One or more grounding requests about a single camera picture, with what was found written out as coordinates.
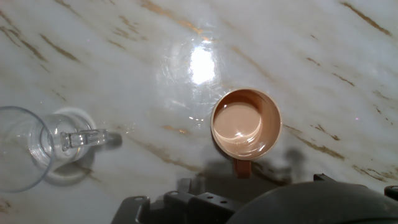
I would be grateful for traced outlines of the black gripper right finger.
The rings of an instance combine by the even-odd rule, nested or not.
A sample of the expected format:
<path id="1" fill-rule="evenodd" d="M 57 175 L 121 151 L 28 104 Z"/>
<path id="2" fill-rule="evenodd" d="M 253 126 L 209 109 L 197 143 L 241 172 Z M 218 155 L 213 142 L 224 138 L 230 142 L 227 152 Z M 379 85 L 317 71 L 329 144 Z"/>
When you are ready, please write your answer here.
<path id="1" fill-rule="evenodd" d="M 313 181 L 329 181 L 334 182 L 335 180 L 328 177 L 325 174 L 314 174 Z M 384 195 L 395 201 L 398 200 L 398 189 L 396 185 L 390 185 L 384 188 Z"/>

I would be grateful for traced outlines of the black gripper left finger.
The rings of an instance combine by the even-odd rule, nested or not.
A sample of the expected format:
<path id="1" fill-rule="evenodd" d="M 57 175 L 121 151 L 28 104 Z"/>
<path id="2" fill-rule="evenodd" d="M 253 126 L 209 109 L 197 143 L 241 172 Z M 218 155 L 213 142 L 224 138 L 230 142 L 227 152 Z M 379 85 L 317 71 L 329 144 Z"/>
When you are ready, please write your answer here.
<path id="1" fill-rule="evenodd" d="M 146 196 L 125 198 L 111 223 L 227 223 L 243 207 L 240 202 L 209 192 L 193 195 L 191 188 L 191 179 L 181 179 L 177 190 L 155 202 Z"/>

